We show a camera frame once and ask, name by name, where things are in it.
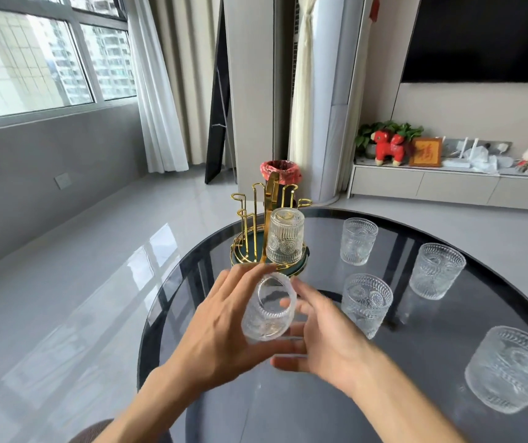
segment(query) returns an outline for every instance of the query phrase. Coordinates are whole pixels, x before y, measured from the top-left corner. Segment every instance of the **round table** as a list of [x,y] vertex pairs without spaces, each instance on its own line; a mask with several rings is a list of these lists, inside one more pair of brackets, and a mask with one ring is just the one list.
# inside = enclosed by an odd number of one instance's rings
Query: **round table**
[[[393,290],[393,304],[373,342],[470,441],[528,441],[528,407],[504,415],[468,389],[464,370],[486,332],[497,325],[528,331],[528,299],[501,276],[465,254],[467,266],[439,301],[408,287],[420,245],[436,237],[394,221],[332,208],[303,208],[311,255],[299,277],[335,302],[345,278],[371,273]],[[379,227],[369,261],[340,259],[342,223],[364,217]],[[218,273],[231,267],[229,250],[240,223],[194,247],[170,273],[150,309],[139,350],[138,386],[163,364]],[[285,373],[265,362],[194,402],[164,436],[183,442],[371,442],[378,438],[356,405],[317,377]]]

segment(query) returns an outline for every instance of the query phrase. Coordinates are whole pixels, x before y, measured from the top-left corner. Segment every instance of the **red stuffed animal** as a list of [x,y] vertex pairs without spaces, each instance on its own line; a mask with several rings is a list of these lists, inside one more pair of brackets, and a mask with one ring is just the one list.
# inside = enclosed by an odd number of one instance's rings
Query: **red stuffed animal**
[[377,143],[377,151],[375,156],[375,163],[382,165],[385,157],[390,155],[393,157],[393,166],[399,166],[403,162],[405,156],[405,149],[403,147],[404,137],[395,134],[391,137],[389,132],[378,130],[371,135],[371,140]]

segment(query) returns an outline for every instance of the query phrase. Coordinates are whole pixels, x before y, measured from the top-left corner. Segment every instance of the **cabinet drawer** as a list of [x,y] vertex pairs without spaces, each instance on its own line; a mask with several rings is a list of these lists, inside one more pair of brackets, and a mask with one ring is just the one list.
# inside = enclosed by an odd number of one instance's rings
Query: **cabinet drawer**
[[487,175],[426,172],[416,198],[437,202],[486,205],[497,184],[497,177]]
[[420,171],[400,168],[357,166],[352,180],[352,193],[413,199],[420,186],[422,174]]
[[500,182],[487,204],[495,207],[528,210],[528,179],[522,177],[500,178]]

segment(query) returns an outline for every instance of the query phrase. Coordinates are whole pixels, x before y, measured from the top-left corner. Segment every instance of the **red plastic bag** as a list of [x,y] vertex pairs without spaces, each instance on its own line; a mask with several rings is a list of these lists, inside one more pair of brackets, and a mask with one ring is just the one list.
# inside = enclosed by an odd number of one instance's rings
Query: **red plastic bag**
[[260,165],[260,172],[266,181],[268,181],[272,172],[278,172],[280,185],[297,185],[303,178],[299,165],[289,160],[271,160],[264,162]]

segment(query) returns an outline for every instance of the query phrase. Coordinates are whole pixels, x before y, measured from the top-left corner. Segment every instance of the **embossed glass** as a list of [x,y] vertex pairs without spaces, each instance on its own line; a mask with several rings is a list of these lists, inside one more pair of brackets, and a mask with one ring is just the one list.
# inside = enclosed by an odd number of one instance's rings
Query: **embossed glass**
[[366,219],[352,217],[344,221],[340,257],[353,266],[362,266],[369,260],[378,226]]
[[[290,305],[283,308],[280,302],[286,297]],[[293,321],[296,305],[297,293],[288,276],[278,272],[265,275],[247,303],[242,319],[244,335],[262,341],[280,337]]]
[[270,215],[266,256],[276,264],[294,264],[303,255],[305,216],[295,208],[276,208]]
[[471,391],[488,407],[516,413],[528,406],[528,333],[491,328],[465,369]]
[[372,339],[393,302],[389,285],[373,275],[356,273],[349,276],[342,293],[342,311],[364,335]]
[[428,243],[420,246],[410,287],[420,297],[440,300],[463,268],[465,257],[446,245]]

